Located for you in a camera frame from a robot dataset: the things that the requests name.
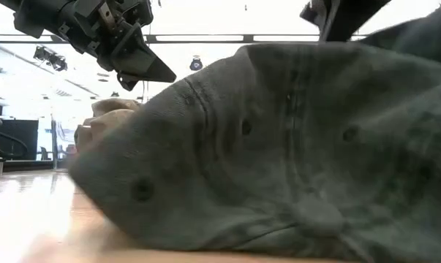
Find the table surface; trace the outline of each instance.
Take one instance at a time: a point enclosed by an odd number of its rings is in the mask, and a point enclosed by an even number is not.
[[[141,250],[91,204],[65,172],[39,171],[5,173],[0,177],[0,263],[7,262],[317,261]]]

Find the ceiling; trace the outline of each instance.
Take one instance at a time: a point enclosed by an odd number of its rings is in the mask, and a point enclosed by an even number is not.
[[[393,0],[360,30],[368,34],[387,26],[428,15],[440,0]],[[299,18],[307,0],[160,0],[154,1],[154,22],[144,34],[318,34],[316,27]],[[12,10],[0,5],[0,37],[23,35],[13,27]],[[81,55],[69,45],[46,45],[65,56],[69,69],[55,72],[33,59],[36,45],[0,44],[0,96],[26,97],[69,94],[73,99],[108,97],[114,91],[126,98],[144,94],[152,97],[169,83],[139,83],[125,91],[114,72],[106,72],[89,55]],[[153,44],[151,49],[177,74],[178,79],[192,73],[189,64],[200,56],[204,65],[234,54],[240,44]]]

